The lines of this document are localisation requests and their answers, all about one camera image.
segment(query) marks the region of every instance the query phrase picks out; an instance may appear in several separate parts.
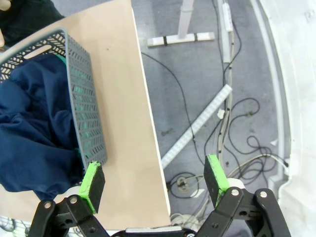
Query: wooden table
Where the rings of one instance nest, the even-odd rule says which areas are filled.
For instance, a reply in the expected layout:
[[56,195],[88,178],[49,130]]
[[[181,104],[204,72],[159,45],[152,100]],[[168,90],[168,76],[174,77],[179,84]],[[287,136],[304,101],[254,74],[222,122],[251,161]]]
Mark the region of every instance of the wooden table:
[[[98,220],[106,229],[170,224],[169,204],[130,0],[113,0],[58,21],[91,55],[108,162]],[[32,221],[39,199],[0,185],[0,215]]]

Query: laundry basket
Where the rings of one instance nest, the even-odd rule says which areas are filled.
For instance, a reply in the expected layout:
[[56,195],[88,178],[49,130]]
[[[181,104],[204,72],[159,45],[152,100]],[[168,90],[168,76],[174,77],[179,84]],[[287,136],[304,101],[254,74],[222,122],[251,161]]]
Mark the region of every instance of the laundry basket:
[[10,79],[11,71],[24,60],[47,53],[66,58],[70,101],[84,169],[87,170],[89,163],[93,161],[104,164],[107,153],[95,95],[90,55],[67,34],[66,29],[57,28],[32,41],[21,51],[12,52],[6,58],[0,59],[0,83]]

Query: bolt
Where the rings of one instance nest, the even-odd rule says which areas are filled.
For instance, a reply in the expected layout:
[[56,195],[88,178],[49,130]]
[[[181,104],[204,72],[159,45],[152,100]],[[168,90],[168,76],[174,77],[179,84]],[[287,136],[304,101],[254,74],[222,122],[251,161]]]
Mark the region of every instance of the bolt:
[[44,207],[45,207],[46,209],[49,209],[49,208],[51,207],[50,202],[45,203]]
[[260,192],[260,197],[262,198],[266,198],[268,196],[268,194],[264,191]]
[[71,199],[70,199],[70,203],[71,204],[75,204],[77,202],[77,197],[72,197]]
[[239,195],[239,191],[237,189],[233,189],[232,190],[232,195],[233,196],[238,196]]

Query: person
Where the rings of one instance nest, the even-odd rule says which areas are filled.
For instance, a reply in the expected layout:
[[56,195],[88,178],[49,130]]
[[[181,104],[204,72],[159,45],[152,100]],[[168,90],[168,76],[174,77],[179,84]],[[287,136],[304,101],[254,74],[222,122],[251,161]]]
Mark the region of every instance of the person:
[[0,47],[11,47],[63,18],[51,0],[0,0]]

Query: finger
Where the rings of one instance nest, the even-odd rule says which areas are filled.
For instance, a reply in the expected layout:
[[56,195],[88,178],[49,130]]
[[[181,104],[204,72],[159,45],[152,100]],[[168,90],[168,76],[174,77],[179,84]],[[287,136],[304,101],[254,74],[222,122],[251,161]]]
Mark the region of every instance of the finger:
[[1,32],[1,29],[0,29],[0,47],[3,47],[4,46],[4,38],[3,38],[3,34]]
[[11,2],[8,0],[0,0],[0,10],[7,11],[11,7]]

